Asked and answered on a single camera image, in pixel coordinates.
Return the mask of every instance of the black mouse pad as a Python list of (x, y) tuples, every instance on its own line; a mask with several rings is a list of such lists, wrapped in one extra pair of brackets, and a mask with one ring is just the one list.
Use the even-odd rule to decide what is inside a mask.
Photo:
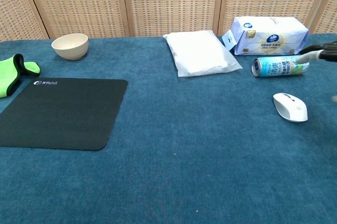
[(105, 147), (126, 80), (38, 78), (0, 114), (0, 146)]

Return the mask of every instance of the bowl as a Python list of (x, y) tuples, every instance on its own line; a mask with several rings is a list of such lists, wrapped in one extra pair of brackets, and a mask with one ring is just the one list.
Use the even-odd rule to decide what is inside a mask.
[(82, 33), (64, 35), (52, 42), (52, 48), (62, 58), (78, 60), (88, 51), (88, 36)]

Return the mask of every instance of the tissue box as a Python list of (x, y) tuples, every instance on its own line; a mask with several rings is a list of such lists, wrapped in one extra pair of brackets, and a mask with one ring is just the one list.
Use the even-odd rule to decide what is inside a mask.
[(235, 55), (293, 55), (303, 49), (309, 30), (294, 17), (235, 17), (222, 40)]

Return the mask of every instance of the white bag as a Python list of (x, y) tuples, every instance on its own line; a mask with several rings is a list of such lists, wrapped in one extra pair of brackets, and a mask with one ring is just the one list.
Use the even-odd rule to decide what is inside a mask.
[(177, 32), (165, 34), (163, 37), (170, 46), (179, 77), (242, 69), (212, 30)]

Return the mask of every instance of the computer mouse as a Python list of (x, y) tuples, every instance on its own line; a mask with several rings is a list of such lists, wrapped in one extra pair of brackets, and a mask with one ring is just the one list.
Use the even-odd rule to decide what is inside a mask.
[(273, 101), (279, 115), (286, 120), (292, 122), (308, 120), (306, 105), (299, 98), (287, 93), (277, 93), (273, 96)]

